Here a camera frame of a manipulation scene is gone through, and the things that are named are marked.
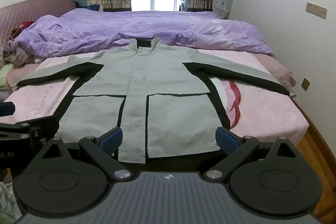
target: headboard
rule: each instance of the headboard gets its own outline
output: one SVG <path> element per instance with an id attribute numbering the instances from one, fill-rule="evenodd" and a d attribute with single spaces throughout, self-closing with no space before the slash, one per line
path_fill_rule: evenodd
<path id="1" fill-rule="evenodd" d="M 25 0 L 0 8 L 0 68 L 4 62 L 3 43 L 13 29 L 24 21 L 36 21 L 45 15 L 60 17 L 74 8 L 72 0 Z"/>

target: electrical outlet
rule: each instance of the electrical outlet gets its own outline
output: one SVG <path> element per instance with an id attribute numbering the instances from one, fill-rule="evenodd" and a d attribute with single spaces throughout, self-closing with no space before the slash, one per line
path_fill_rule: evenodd
<path id="1" fill-rule="evenodd" d="M 301 84 L 301 87 L 307 91 L 308 87 L 310 86 L 310 82 L 308 81 L 307 78 L 305 78 L 303 81 L 302 81 L 302 84 Z"/>
<path id="2" fill-rule="evenodd" d="M 306 12 L 327 19 L 327 9 L 307 2 Z"/>

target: wooden baseboard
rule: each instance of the wooden baseboard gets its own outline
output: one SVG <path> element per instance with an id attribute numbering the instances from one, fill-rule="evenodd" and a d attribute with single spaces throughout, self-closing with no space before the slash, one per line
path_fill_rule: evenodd
<path id="1" fill-rule="evenodd" d="M 303 116 L 305 117 L 307 122 L 309 123 L 310 135 L 311 135 L 312 139 L 314 140 L 314 142 L 316 143 L 317 147 L 320 149 L 320 151 L 321 151 L 323 157 L 325 158 L 325 161 L 329 165 L 334 177 L 336 177 L 336 158 L 335 158 L 334 154 L 331 152 L 329 146 L 327 145 L 327 143 L 323 139 L 321 133 L 317 130 L 316 126 L 308 118 L 306 113 L 301 109 L 301 107 L 299 107 L 299 105 L 294 100 L 292 100 L 292 101 L 296 105 L 296 107 L 301 111 L 301 113 L 303 114 Z"/>

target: purple comforter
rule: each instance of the purple comforter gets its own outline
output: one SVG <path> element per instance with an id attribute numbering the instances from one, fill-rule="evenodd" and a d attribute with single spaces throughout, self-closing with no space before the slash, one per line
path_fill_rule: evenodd
<path id="1" fill-rule="evenodd" d="M 218 19 L 212 12 L 96 12 L 72 10 L 46 15 L 16 40 L 35 56 L 48 58 L 125 46 L 132 38 L 160 37 L 168 45 L 267 54 L 272 50 L 253 25 Z"/>

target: jacket collar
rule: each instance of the jacket collar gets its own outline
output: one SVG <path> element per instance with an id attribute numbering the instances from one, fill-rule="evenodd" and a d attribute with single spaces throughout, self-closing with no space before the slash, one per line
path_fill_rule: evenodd
<path id="1" fill-rule="evenodd" d="M 159 37 L 154 37 L 151 41 L 151 51 L 153 51 L 160 44 L 161 44 L 161 39 Z M 132 39 L 132 41 L 130 42 L 128 46 L 130 49 L 138 52 L 138 44 L 135 38 Z"/>

